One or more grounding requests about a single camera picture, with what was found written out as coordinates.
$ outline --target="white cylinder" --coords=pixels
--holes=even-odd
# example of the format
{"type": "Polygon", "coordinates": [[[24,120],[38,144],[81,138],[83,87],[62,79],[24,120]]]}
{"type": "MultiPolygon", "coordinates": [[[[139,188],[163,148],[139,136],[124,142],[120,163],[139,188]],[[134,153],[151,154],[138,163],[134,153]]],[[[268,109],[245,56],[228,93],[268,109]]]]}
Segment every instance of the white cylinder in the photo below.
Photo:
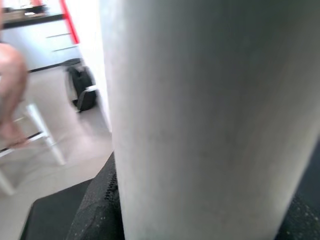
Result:
{"type": "Polygon", "coordinates": [[[320,2],[101,1],[126,240],[272,240],[320,122],[320,2]]]}

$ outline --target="kitchen counter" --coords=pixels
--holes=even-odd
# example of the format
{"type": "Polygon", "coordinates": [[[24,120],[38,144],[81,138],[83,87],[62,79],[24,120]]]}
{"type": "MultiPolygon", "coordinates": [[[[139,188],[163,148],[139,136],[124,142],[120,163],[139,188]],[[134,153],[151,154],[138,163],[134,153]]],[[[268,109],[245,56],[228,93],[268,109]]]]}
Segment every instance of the kitchen counter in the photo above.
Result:
{"type": "Polygon", "coordinates": [[[25,17],[18,20],[7,21],[3,24],[3,29],[11,29],[35,24],[43,24],[64,19],[63,14],[46,16],[25,17]]]}

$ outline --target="tiled floor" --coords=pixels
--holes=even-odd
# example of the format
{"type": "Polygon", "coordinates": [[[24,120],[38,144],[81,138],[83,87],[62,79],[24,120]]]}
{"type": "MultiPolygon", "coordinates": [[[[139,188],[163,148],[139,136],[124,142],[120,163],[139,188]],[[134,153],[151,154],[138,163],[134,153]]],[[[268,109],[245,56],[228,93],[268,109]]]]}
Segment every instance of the tiled floor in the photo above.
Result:
{"type": "MultiPolygon", "coordinates": [[[[31,204],[93,178],[112,153],[111,134],[98,107],[78,114],[65,91],[60,67],[30,74],[27,96],[38,106],[67,164],[58,166],[40,139],[29,148],[0,158],[0,169],[16,187],[16,194],[0,192],[0,239],[18,240],[31,204]]],[[[26,132],[34,132],[23,120],[26,132]]]]}

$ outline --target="bare leg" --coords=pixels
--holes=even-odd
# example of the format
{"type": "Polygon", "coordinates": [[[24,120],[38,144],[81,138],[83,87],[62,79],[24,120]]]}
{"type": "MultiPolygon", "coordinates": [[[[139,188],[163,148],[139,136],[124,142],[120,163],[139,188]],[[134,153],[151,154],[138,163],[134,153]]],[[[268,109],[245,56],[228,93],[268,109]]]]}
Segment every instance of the bare leg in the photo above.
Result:
{"type": "Polygon", "coordinates": [[[21,54],[3,43],[0,43],[0,73],[0,96],[3,101],[0,135],[6,140],[8,147],[23,147],[27,139],[14,123],[13,114],[26,89],[28,72],[21,54]]]}

